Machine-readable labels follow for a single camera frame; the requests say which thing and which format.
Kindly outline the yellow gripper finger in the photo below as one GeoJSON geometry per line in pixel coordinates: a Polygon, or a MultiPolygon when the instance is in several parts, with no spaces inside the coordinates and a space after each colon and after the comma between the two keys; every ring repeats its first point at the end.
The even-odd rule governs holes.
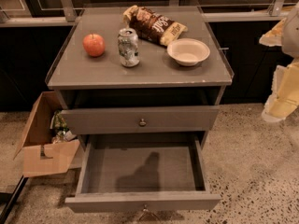
{"type": "Polygon", "coordinates": [[[268,47],[280,46],[282,30],[285,21],[286,19],[282,19],[271,30],[263,34],[262,37],[259,39],[259,43],[268,47]]]}
{"type": "Polygon", "coordinates": [[[279,122],[299,106],[299,62],[292,62],[286,67],[278,65],[271,90],[262,118],[266,122],[279,122]]]}

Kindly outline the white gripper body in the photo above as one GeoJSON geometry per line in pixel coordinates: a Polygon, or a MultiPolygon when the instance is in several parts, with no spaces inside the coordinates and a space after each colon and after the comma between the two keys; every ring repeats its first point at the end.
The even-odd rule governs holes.
{"type": "Polygon", "coordinates": [[[299,2],[290,11],[282,30],[282,51],[297,59],[299,57],[299,2]]]}

